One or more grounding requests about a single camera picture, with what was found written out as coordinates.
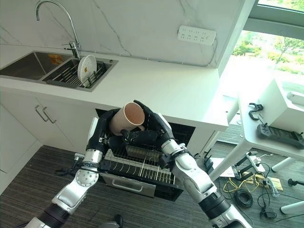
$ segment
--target dishwasher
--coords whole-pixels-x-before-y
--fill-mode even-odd
[[[105,110],[96,109],[100,117]],[[195,127],[169,123],[175,140],[189,143]],[[181,183],[169,169],[158,165],[161,152],[151,146],[127,145],[109,150],[102,161],[101,181],[108,186],[136,194],[175,201],[183,192]]]

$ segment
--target white countertop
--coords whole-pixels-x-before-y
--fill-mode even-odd
[[[33,50],[71,54],[54,48],[0,45],[0,68]],[[197,127],[211,124],[218,131],[227,128],[217,69],[81,53],[89,54],[119,61],[92,92],[7,78],[0,78],[0,90],[58,97],[105,110],[136,99],[169,122]]]

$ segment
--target drawer handle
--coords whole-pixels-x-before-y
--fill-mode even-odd
[[[49,116],[49,114],[46,112],[46,108],[47,107],[44,107],[43,109],[42,109],[42,111],[43,111],[43,113],[44,113],[44,115],[46,115],[47,116],[47,118],[50,120],[50,122],[52,123],[52,124],[54,124],[57,120],[52,120],[52,118]]]
[[[42,115],[40,114],[40,112],[38,111],[39,106],[40,106],[40,105],[37,105],[37,106],[35,107],[36,113],[38,113],[38,115],[41,117],[41,119],[43,119],[44,122],[48,121],[48,119],[43,118],[43,116],[42,116]]]
[[[119,188],[119,189],[123,189],[123,190],[127,190],[127,191],[132,191],[135,193],[140,193],[143,190],[143,187],[141,186],[140,189],[132,189],[123,185],[119,185],[119,184],[115,184],[115,179],[112,180],[112,185]]]

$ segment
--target white cabinet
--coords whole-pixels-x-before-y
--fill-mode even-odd
[[[40,146],[41,143],[0,105],[0,194]]]
[[[1,103],[43,145],[84,153],[93,117],[92,107],[59,98],[1,93]]]
[[[93,117],[98,117],[92,107],[62,102],[56,98],[38,98],[46,113],[54,120],[62,133],[69,139],[74,152],[86,151],[88,132]]]
[[[56,123],[51,123],[45,116],[44,107],[36,97],[2,92],[1,104],[42,144],[73,149],[71,142]]]
[[[36,138],[0,105],[0,170],[9,172]]]

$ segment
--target marble backsplash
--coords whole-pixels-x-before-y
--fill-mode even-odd
[[[216,67],[242,0],[57,0],[70,13],[82,50]],[[73,40],[66,15],[51,3],[0,0],[0,43],[62,48]],[[217,32],[212,46],[177,40],[180,25]]]

